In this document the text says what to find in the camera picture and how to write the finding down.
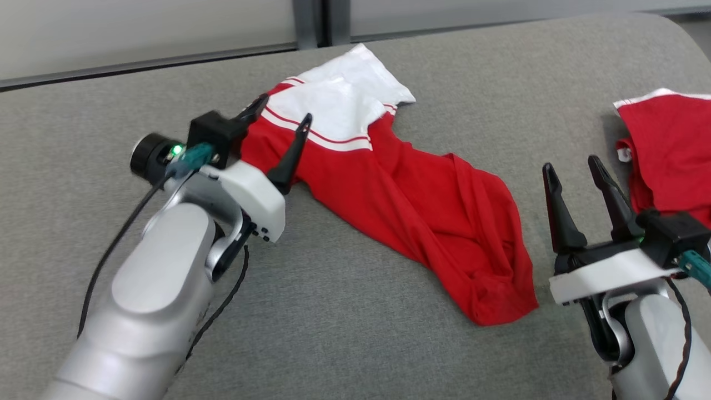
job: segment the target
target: black mount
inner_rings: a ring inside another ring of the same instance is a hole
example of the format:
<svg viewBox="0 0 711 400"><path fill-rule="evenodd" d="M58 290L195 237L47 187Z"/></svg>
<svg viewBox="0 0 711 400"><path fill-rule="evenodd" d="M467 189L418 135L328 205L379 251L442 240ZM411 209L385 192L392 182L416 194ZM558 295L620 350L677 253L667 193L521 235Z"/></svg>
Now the black mount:
<svg viewBox="0 0 711 400"><path fill-rule="evenodd" d="M268 101L269 95L259 96L231 120L214 110L197 117L190 122L187 147L200 143L211 144L215 158L210 165L218 169L226 168L230 155L236 159L242 157L242 141L247 136L247 128L262 114Z"/></svg>
<svg viewBox="0 0 711 400"><path fill-rule="evenodd" d="M642 211L637 221L645 228L640 248L662 268L674 268L675 258L694 250L709 260L708 243L711 231L685 212L661 216L659 211Z"/></svg>

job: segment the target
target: wall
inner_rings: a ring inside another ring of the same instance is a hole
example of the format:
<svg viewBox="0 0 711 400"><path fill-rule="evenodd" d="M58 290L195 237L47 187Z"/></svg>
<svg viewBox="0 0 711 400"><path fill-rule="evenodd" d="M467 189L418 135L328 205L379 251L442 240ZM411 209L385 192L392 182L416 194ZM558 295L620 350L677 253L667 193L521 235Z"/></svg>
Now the wall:
<svg viewBox="0 0 711 400"><path fill-rule="evenodd" d="M351 0L351 35L670 9L711 9L711 0Z"/></svg>
<svg viewBox="0 0 711 400"><path fill-rule="evenodd" d="M3 0L0 81L295 41L291 0Z"/></svg>

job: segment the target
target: red t-shirt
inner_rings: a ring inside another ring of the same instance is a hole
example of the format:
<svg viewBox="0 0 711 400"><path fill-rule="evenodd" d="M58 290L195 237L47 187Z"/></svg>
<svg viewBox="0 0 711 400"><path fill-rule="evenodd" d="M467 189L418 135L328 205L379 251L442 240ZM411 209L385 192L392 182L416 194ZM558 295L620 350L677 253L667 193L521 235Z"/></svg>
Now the red t-shirt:
<svg viewBox="0 0 711 400"><path fill-rule="evenodd" d="M246 162L264 172L276 165L305 115L283 110L305 107L314 123L296 178L309 185L314 198L359 231L431 269L477 324L512 322L538 306L518 210L501 179L454 154L428 154L400 141L392 132L395 105L384 104L385 112L375 115L367 132L350 137L339 133L338 121L318 126L319 118L338 111L309 109L310 100L298 96L313 97L320 89L297 89L301 82L290 78L269 92L267 108L242 144ZM348 86L339 90L334 93L347 93ZM284 100L278 93L296 97ZM378 107L364 106L363 112L372 115Z"/></svg>
<svg viewBox="0 0 711 400"><path fill-rule="evenodd" d="M687 211L711 228L711 95L659 89L615 103L630 137L630 198L636 212Z"/></svg>

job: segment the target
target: gray upholstered surface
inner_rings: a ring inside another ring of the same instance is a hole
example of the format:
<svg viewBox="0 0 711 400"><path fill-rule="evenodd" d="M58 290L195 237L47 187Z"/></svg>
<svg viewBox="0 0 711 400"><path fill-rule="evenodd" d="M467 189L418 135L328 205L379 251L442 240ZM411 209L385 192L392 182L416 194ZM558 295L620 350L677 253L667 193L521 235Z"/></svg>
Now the gray upholstered surface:
<svg viewBox="0 0 711 400"><path fill-rule="evenodd" d="M656 16L592 16L368 47L418 103L395 131L501 176L518 202L540 309L477 327L424 267L352 229L306 187L279 243L252 243L250 271L169 399L607 399L582 311L547 294L552 272L540 168L554 162L591 241L609 222L585 157L620 180L612 102L661 86L711 93L711 65ZM147 132L236 113L262 91L347 48L283 53L0 94L0 397L32 399L72 345L91 270L147 185L128 172ZM159 207L155 201L145 213ZM102 292L138 228L112 258ZM238 274L217 287L222 298ZM702 291L684 284L711 340Z"/></svg>

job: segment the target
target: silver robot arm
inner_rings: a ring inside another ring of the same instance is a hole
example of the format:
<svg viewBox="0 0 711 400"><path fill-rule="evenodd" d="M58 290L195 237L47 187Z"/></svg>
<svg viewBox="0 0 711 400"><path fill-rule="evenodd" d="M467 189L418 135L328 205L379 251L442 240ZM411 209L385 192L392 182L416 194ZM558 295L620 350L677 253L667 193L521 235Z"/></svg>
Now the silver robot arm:
<svg viewBox="0 0 711 400"><path fill-rule="evenodd" d="M237 135L241 143L266 101L265 96L257 99L257 107L253 104L220 127L236 121L233 132L242 135ZM250 118L240 120L244 115ZM284 195L310 124L307 115L291 147L267 175L239 159L228 166L227 156L235 152L234 135L227 140L201 137L215 146L218 156L210 165L165 181L172 195L146 225L42 399L163 398L196 343L213 283L249 236L276 241L284 231ZM187 154L185 147L150 134L134 148L132 170L155 185L181 154ZM224 163L217 162L219 154ZM231 231L223 233L216 221Z"/></svg>
<svg viewBox="0 0 711 400"><path fill-rule="evenodd" d="M577 230L552 165L543 167L557 254L550 279L555 302L582 307L595 350L610 368L614 398L708 399L711 352L691 326L671 278L687 272L679 268L682 253L707 254L711 231L685 213L637 217L600 160L590 156L588 163L613 225L613 240L593 246Z"/></svg>

